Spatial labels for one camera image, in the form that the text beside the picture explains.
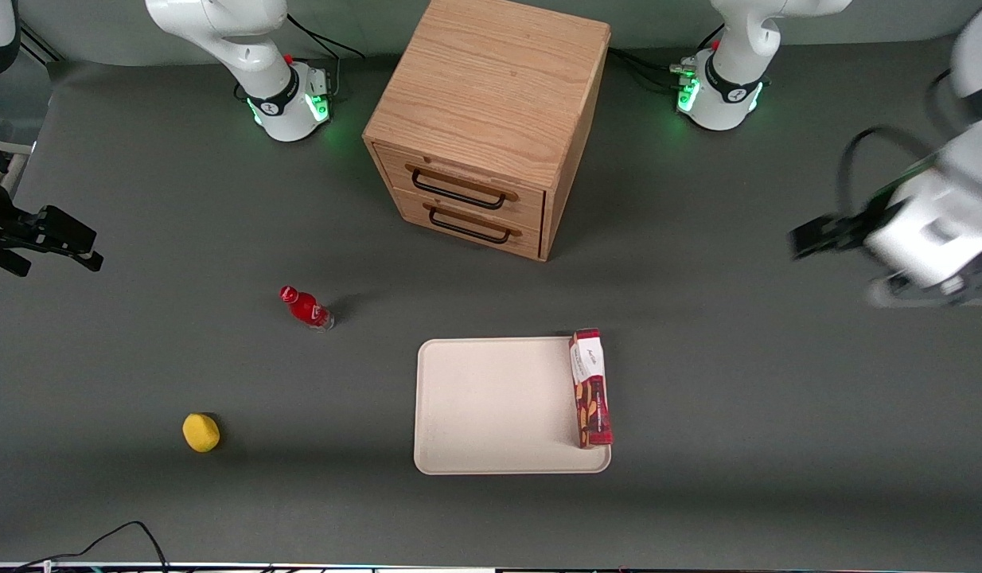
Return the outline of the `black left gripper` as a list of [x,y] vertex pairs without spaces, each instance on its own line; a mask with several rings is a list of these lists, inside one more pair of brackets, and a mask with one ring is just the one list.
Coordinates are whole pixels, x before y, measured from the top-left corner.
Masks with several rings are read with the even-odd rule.
[[823,251],[862,248],[873,232],[895,217],[895,191],[880,191],[854,216],[822,215],[794,228],[790,234],[792,259],[801,260]]

